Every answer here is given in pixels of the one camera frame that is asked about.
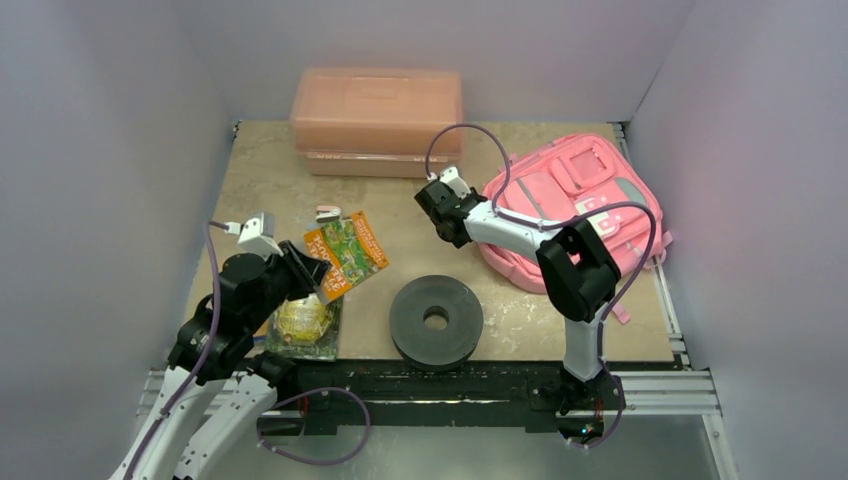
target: beige tabletop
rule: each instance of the beige tabletop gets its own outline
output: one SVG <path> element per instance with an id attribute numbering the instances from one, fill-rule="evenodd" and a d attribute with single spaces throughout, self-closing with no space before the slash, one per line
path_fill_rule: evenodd
<path id="1" fill-rule="evenodd" d="M 507 151 L 523 155 L 552 139 L 595 132 L 611 141 L 607 124 L 483 123 Z M 481 187 L 502 159 L 491 141 L 465 132 L 462 176 Z M 345 295 L 339 358 L 399 358 L 389 334 L 388 312 L 395 294 L 423 275 L 449 275 L 468 285 L 483 306 L 483 336 L 472 359 L 556 360 L 565 351 L 564 321 L 547 297 L 526 293 L 483 261 L 476 245 L 461 249 L 436 236 L 433 225 L 413 200 L 422 180 L 314 177 L 295 152 L 288 122 L 241 124 L 215 209 L 215 220 L 244 221 L 258 211 L 276 217 L 275 238 L 300 239 L 314 221 L 315 206 L 338 205 L 344 213 L 364 210 L 390 265 Z M 214 231 L 219 263 L 240 253 L 236 238 Z M 201 261 L 188 310 L 210 291 L 208 260 Z M 607 355 L 616 361 L 668 361 L 671 347 L 663 310 L 650 274 L 643 274 L 624 296 L 632 319 L 611 318 Z"/>

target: backpack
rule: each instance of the backpack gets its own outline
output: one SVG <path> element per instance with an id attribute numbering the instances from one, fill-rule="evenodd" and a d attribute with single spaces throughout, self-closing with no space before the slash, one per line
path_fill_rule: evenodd
<path id="1" fill-rule="evenodd" d="M 511 178 L 498 206 L 544 220 L 567 220 L 608 203 L 632 200 L 647 205 L 657 219 L 657 235 L 651 255 L 665 257 L 671 241 L 662 235 L 662 210 L 644 182 L 618 149 L 594 134 L 568 135 L 510 161 Z M 503 171 L 483 188 L 492 198 L 503 185 Z M 648 241 L 650 222 L 644 212 L 621 208 L 590 218 L 622 276 L 636 268 Z M 479 244 L 483 258 L 518 287 L 545 293 L 539 267 L 530 260 L 502 248 Z M 626 313 L 616 312 L 626 321 Z"/>

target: translucent orange container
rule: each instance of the translucent orange container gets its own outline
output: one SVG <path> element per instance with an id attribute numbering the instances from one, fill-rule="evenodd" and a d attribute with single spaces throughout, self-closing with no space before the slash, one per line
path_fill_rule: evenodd
<path id="1" fill-rule="evenodd" d="M 461 78 L 434 70 L 308 69 L 290 119 L 314 175 L 423 177 L 433 136 L 462 121 Z M 460 132 L 448 132 L 433 150 L 433 170 L 461 154 Z"/>

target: black disc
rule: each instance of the black disc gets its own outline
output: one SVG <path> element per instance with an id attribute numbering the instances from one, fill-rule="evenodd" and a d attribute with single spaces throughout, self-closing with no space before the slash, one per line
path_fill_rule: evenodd
<path id="1" fill-rule="evenodd" d="M 442 317 L 441 329 L 425 323 Z M 389 310 L 392 340 L 412 365 L 443 372 L 461 365 L 477 347 L 483 333 L 483 308 L 477 296 L 459 280 L 428 275 L 406 284 Z"/>

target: white wall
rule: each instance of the white wall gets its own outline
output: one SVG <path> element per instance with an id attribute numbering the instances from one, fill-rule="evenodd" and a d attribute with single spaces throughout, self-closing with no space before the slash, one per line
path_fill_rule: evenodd
<path id="1" fill-rule="evenodd" d="M 308 66 L 455 69 L 484 120 L 629 120 L 694 0 L 183 0 L 239 118 L 287 118 Z"/>
<path id="2" fill-rule="evenodd" d="M 0 478 L 106 478 L 183 320 L 229 122 L 164 0 L 2 2 Z"/>
<path id="3" fill-rule="evenodd" d="M 698 0 L 630 129 L 742 478 L 846 478 L 848 3 Z"/>

